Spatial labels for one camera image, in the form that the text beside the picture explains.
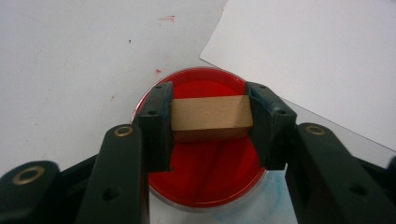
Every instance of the black plastic part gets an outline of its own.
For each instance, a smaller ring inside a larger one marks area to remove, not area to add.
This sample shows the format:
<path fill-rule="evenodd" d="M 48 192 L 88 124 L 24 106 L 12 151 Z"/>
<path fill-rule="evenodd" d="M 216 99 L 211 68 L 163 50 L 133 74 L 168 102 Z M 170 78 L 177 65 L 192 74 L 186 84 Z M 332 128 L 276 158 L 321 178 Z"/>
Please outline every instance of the black plastic part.
<path fill-rule="evenodd" d="M 286 180 L 299 223 L 396 223 L 396 207 L 329 129 L 298 126 Z"/>
<path fill-rule="evenodd" d="M 124 124 L 106 133 L 76 223 L 149 223 L 148 176 L 138 126 Z"/>
<path fill-rule="evenodd" d="M 47 213 L 48 223 L 74 223 L 88 185 L 96 155 L 61 172 L 60 197 Z"/>
<path fill-rule="evenodd" d="M 51 161 L 25 163 L 5 174 L 0 179 L 0 223 L 45 222 L 59 175 Z"/>
<path fill-rule="evenodd" d="M 396 157 L 390 161 L 387 169 L 359 158 L 357 160 L 388 198 L 393 201 L 393 204 L 396 205 Z"/>
<path fill-rule="evenodd" d="M 172 100 L 172 82 L 154 86 L 133 121 L 142 129 L 145 150 L 148 151 L 150 172 L 171 170 L 171 155 L 174 147 L 171 127 Z"/>
<path fill-rule="evenodd" d="M 268 87 L 247 82 L 253 128 L 249 136 L 267 170 L 285 169 L 288 139 L 294 132 L 297 114 Z"/>

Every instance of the screw hole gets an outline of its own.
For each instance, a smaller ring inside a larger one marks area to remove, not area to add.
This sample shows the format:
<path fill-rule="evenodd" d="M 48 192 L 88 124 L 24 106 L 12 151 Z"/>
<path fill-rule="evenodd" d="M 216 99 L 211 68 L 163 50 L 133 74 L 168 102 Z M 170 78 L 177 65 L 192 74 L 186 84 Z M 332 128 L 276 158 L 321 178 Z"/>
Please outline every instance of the screw hole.
<path fill-rule="evenodd" d="M 45 172 L 45 169 L 41 166 L 32 166 L 30 168 L 20 171 L 12 179 L 12 183 L 15 185 L 25 185 L 37 180 Z"/>
<path fill-rule="evenodd" d="M 319 128 L 318 126 L 314 126 L 314 125 L 309 125 L 305 129 L 307 132 L 317 135 L 323 135 L 326 133 L 322 128 Z"/>
<path fill-rule="evenodd" d="M 103 191 L 102 198 L 105 202 L 111 202 L 120 196 L 119 188 L 108 188 Z"/>
<path fill-rule="evenodd" d="M 126 135 L 129 135 L 130 133 L 132 133 L 133 129 L 131 127 L 128 126 L 123 126 L 123 127 L 119 127 L 118 129 L 116 129 L 116 131 L 114 131 L 114 135 L 118 136 L 118 137 L 123 137 Z"/>
<path fill-rule="evenodd" d="M 347 189 L 349 189 L 351 192 L 358 194 L 360 196 L 367 195 L 367 189 L 365 189 L 363 186 L 358 185 L 358 184 L 349 184 L 347 186 Z"/>

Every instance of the white paper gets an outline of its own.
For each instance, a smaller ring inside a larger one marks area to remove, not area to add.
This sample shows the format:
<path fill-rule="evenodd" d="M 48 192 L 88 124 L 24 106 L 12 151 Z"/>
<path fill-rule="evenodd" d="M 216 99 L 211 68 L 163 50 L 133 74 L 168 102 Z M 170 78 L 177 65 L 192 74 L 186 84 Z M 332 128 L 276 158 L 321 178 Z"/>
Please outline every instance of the white paper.
<path fill-rule="evenodd" d="M 207 66 L 199 54 L 224 4 L 0 1 L 0 176 L 98 153 L 154 83 Z"/>
<path fill-rule="evenodd" d="M 396 4 L 230 0 L 201 58 L 396 149 Z"/>

